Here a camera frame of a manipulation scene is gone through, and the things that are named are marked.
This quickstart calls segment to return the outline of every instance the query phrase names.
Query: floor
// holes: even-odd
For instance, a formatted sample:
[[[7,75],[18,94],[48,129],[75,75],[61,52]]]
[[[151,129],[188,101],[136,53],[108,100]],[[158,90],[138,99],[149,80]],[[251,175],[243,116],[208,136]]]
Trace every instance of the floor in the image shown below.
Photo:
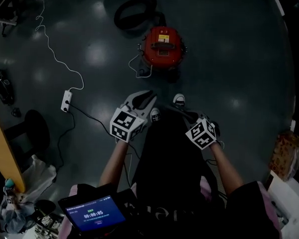
[[[43,16],[50,45],[59,60],[84,78],[85,88],[73,90],[72,103],[108,127],[116,107],[133,92],[154,90],[159,105],[183,93],[186,106],[219,123],[225,153],[244,180],[265,180],[276,136],[290,124],[294,96],[287,32],[273,0],[157,0],[167,25],[188,46],[176,83],[158,74],[136,79],[128,67],[142,35],[126,34],[114,25],[114,13],[125,1],[46,0]],[[72,126],[71,116],[60,109],[63,94],[81,87],[81,81],[55,62],[43,29],[35,31],[42,7],[42,0],[33,0],[8,37],[0,35],[0,68],[8,69],[15,106],[23,115],[35,109],[46,119],[51,144],[41,156],[58,167],[58,137]],[[97,122],[72,112],[76,128],[60,144],[64,167],[42,196],[55,202],[73,184],[96,186],[115,146]],[[22,120],[0,102],[3,128]],[[133,142],[139,155],[144,139],[143,133]],[[203,155],[211,157],[209,150]],[[137,162],[133,155],[131,177]],[[126,187],[122,176],[120,189]]]

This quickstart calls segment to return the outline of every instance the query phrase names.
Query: timer display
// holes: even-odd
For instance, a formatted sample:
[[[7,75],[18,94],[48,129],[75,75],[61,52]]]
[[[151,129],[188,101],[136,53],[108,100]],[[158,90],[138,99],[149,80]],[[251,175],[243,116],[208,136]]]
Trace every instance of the timer display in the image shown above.
[[[125,221],[111,196],[66,208],[66,211],[81,231],[103,228]]]
[[[98,212],[96,212],[96,213],[86,214],[86,215],[84,215],[84,218],[87,219],[87,218],[95,217],[95,216],[102,215],[102,214],[103,214],[102,211],[98,211]]]

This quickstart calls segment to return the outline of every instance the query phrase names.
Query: cable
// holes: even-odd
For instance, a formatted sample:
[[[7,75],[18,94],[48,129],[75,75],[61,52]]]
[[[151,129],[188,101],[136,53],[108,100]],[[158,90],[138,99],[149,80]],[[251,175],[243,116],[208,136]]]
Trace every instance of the cable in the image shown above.
[[[217,166],[217,161],[214,160],[214,159],[206,159],[205,162],[208,163],[208,164],[210,164],[210,165],[215,165],[215,166]]]
[[[134,15],[129,15],[121,18],[123,12],[135,5],[145,5],[145,11]],[[148,19],[154,19],[158,17],[158,25],[166,26],[165,15],[162,12],[156,11],[157,0],[130,0],[122,4],[114,15],[114,24],[123,30],[132,29],[141,25]]]
[[[72,127],[72,128],[69,128],[69,129],[66,130],[63,134],[61,134],[61,135],[59,136],[59,139],[58,139],[58,150],[59,150],[59,157],[60,157],[60,159],[61,159],[62,164],[58,167],[57,171],[59,171],[59,169],[60,169],[61,167],[64,166],[64,160],[63,160],[63,157],[62,157],[62,154],[61,154],[61,149],[60,149],[60,141],[61,141],[61,138],[62,138],[63,136],[65,136],[69,131],[71,131],[71,130],[73,130],[73,129],[75,128],[75,119],[74,119],[74,115],[73,115],[71,112],[69,112],[69,111],[68,111],[68,113],[69,113],[70,115],[72,115],[72,118],[73,118],[73,127]]]
[[[130,61],[129,61],[129,67],[136,73],[135,74],[135,78],[139,79],[139,78],[149,78],[151,76],[151,72],[153,70],[153,65],[150,66],[150,74],[148,76],[138,76],[138,72],[131,66],[131,62],[136,59],[139,55],[135,56],[134,58],[132,58]]]
[[[111,233],[113,233],[113,231],[117,228],[115,227],[111,232],[104,234],[105,237],[107,237],[108,235],[110,235]]]
[[[102,127],[104,128],[104,130],[106,131],[106,133],[107,133],[110,137],[114,137],[114,136],[112,136],[112,135],[108,132],[108,130],[106,129],[106,127],[104,126],[104,124],[103,124],[101,121],[99,121],[98,119],[92,117],[91,115],[88,115],[87,113],[85,113],[85,112],[82,111],[81,109],[77,108],[76,106],[74,106],[74,105],[72,105],[72,104],[69,104],[68,102],[66,102],[66,103],[67,103],[69,106],[73,107],[74,109],[77,109],[79,112],[83,113],[86,117],[88,117],[88,118],[90,118],[90,119],[92,119],[92,120],[96,120],[98,123],[100,123],[100,124],[102,125]]]
[[[129,143],[129,146],[132,147],[132,149],[134,150],[135,154],[136,154],[136,157],[138,157],[138,159],[140,160],[140,157],[137,153],[137,151],[135,150],[135,148]]]
[[[129,180],[129,184],[130,184],[130,171],[131,171],[131,166],[132,166],[132,155],[131,155],[131,160],[130,160],[130,166],[129,166],[129,173],[128,173],[128,180]]]
[[[218,141],[219,142],[219,145],[220,145],[220,147],[222,148],[222,149],[225,149],[225,143],[223,142],[223,141]]]
[[[40,196],[42,196],[43,195],[43,193],[48,189],[48,188],[50,188],[52,185],[53,185],[53,180],[52,180],[52,183],[45,189],[45,190],[43,190],[43,192],[40,194]]]
[[[67,101],[66,101],[66,104],[68,104],[69,106],[73,107],[74,109],[77,109],[79,112],[83,113],[86,117],[88,117],[88,118],[90,118],[90,119],[92,119],[92,120],[96,120],[98,123],[100,123],[100,124],[102,125],[102,127],[103,127],[104,130],[105,130],[105,132],[106,132],[110,137],[114,137],[114,136],[112,136],[112,135],[108,132],[108,130],[106,129],[106,127],[104,126],[104,124],[103,124],[100,120],[98,120],[98,119],[92,117],[91,115],[88,115],[86,112],[82,111],[81,109],[77,108],[76,106],[74,106],[74,105],[72,105],[72,104],[69,104],[69,102],[67,102]],[[140,159],[140,157],[139,157],[137,151],[135,150],[135,148],[134,148],[130,143],[129,143],[129,146],[134,150],[134,152],[135,152],[136,156],[138,157],[138,159]]]
[[[131,187],[131,184],[130,184],[130,181],[129,181],[128,171],[127,171],[127,169],[126,169],[125,161],[124,161],[123,166],[124,166],[124,170],[125,170],[126,179],[127,179],[127,181],[128,181],[128,185],[129,185],[129,187]]]
[[[42,18],[42,20],[41,20],[41,22],[40,22],[40,25],[37,26],[37,27],[35,28],[35,31],[37,32],[37,31],[39,30],[40,27],[43,27],[43,28],[44,28],[44,34],[45,34],[45,36],[48,38],[48,48],[52,51],[55,61],[58,62],[58,63],[60,63],[60,64],[65,65],[65,67],[66,67],[70,72],[74,72],[74,73],[77,73],[78,75],[80,75],[81,80],[82,80],[82,87],[81,87],[81,88],[74,88],[74,87],[72,87],[72,88],[69,89],[69,91],[71,91],[71,89],[82,90],[82,89],[84,89],[84,81],[83,81],[82,75],[81,75],[79,72],[77,72],[77,71],[71,70],[71,69],[67,66],[67,64],[65,64],[64,62],[57,60],[56,57],[55,57],[55,53],[54,53],[54,51],[53,51],[53,50],[51,49],[51,47],[50,47],[50,38],[49,38],[49,36],[46,34],[46,31],[45,31],[45,25],[42,25],[42,22],[43,22],[43,20],[44,20],[44,17],[42,16],[42,14],[43,14],[44,10],[45,10],[45,0],[43,0],[43,10],[42,10],[41,14],[35,18],[35,20],[38,20],[38,19]]]

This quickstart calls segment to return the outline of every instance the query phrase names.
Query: shoe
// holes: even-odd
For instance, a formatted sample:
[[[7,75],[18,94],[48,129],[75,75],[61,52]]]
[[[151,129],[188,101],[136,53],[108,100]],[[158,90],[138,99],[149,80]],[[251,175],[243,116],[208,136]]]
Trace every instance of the shoe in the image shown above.
[[[173,103],[182,107],[185,107],[185,97],[183,94],[176,94]]]
[[[158,108],[153,108],[150,112],[150,121],[155,122],[160,120],[160,112]]]

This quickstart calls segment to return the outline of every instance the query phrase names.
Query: black cable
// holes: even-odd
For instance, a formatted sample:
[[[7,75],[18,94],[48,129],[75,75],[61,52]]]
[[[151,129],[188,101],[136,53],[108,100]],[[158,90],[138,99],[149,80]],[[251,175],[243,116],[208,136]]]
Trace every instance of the black cable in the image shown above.
[[[100,123],[100,124],[102,125],[102,127],[103,127],[104,130],[105,130],[105,132],[106,132],[110,137],[114,137],[114,136],[112,136],[112,135],[108,132],[108,130],[105,128],[104,124],[103,124],[100,120],[98,120],[98,119],[92,117],[91,115],[87,114],[86,112],[82,111],[81,109],[77,108],[76,106],[74,106],[74,105],[72,105],[72,104],[69,104],[68,102],[67,102],[67,104],[68,104],[69,106],[71,106],[71,107],[77,109],[79,112],[83,113],[86,117],[88,117],[88,118],[90,118],[90,119],[92,119],[92,120],[96,120],[98,123]],[[138,159],[140,159],[140,157],[139,157],[137,151],[135,150],[135,148],[134,148],[130,143],[129,143],[129,146],[132,147],[132,149],[135,151],[136,156],[138,157]]]
[[[50,188],[52,185],[53,185],[53,181],[52,181],[52,183],[45,189],[45,190],[43,190],[43,192],[41,193],[41,195],[40,196],[42,196],[43,195],[43,193],[48,189],[48,188]]]
[[[135,148],[130,143],[129,143],[129,146],[132,147],[132,149],[135,151],[136,156],[138,157],[138,159],[140,159],[140,157],[139,157],[137,151],[135,150]]]
[[[131,184],[130,184],[130,181],[129,181],[128,171],[127,171],[127,169],[126,169],[125,161],[124,161],[124,170],[125,170],[126,179],[127,179],[127,181],[128,181],[128,185],[129,185],[129,187],[131,187]]]
[[[145,11],[142,13],[137,13],[134,15],[126,16],[121,18],[121,15],[124,10],[128,9],[129,7],[135,6],[137,4],[144,4]],[[158,25],[159,26],[166,26],[166,19],[165,15],[162,12],[155,11],[157,6],[157,0],[130,0],[122,4],[114,15],[114,24],[119,29],[131,29],[141,25],[144,21],[148,19],[153,19],[158,17]]]
[[[73,108],[75,108],[75,109],[77,109],[79,112],[83,113],[86,117],[88,117],[88,118],[90,118],[90,119],[92,119],[92,120],[96,120],[98,123],[100,123],[100,124],[102,125],[102,127],[103,127],[104,130],[105,130],[105,132],[106,132],[109,136],[113,137],[113,136],[108,132],[108,130],[105,128],[104,124],[103,124],[101,121],[99,121],[98,119],[92,117],[91,115],[88,115],[87,113],[85,113],[84,111],[82,111],[81,109],[77,108],[76,106],[74,106],[74,105],[72,105],[72,104],[69,104],[69,103],[68,103],[68,105],[71,106],[71,107],[73,107]]]
[[[64,166],[64,160],[63,160],[63,157],[62,157],[62,154],[61,154],[61,149],[60,149],[60,141],[61,141],[61,138],[62,138],[63,136],[65,136],[69,131],[71,131],[71,130],[73,130],[73,129],[75,128],[75,119],[74,119],[74,116],[73,116],[73,114],[72,114],[71,112],[68,111],[68,113],[69,113],[70,115],[72,115],[72,118],[73,118],[73,127],[72,127],[72,128],[69,128],[69,129],[66,130],[63,134],[61,134],[61,135],[59,136],[59,139],[58,139],[58,150],[59,150],[59,157],[60,157],[60,159],[61,159],[62,164],[58,167],[57,171],[59,171],[59,169],[60,169],[61,167]]]
[[[206,159],[205,162],[208,163],[208,164],[217,166],[217,161],[214,160],[214,159]]]

